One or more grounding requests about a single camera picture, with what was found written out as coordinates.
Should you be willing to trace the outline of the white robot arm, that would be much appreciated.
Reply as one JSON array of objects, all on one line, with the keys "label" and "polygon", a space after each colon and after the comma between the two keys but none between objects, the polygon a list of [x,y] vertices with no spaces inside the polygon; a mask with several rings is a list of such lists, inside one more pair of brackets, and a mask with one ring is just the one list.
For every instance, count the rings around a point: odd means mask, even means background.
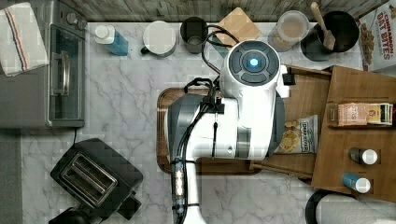
[{"label": "white robot arm", "polygon": [[196,163],[200,158],[262,160],[274,153],[277,99],[290,96],[287,68],[260,40],[235,44],[219,79],[196,78],[207,95],[186,92],[167,108],[164,134],[171,164],[174,224],[205,224],[201,215]]}]

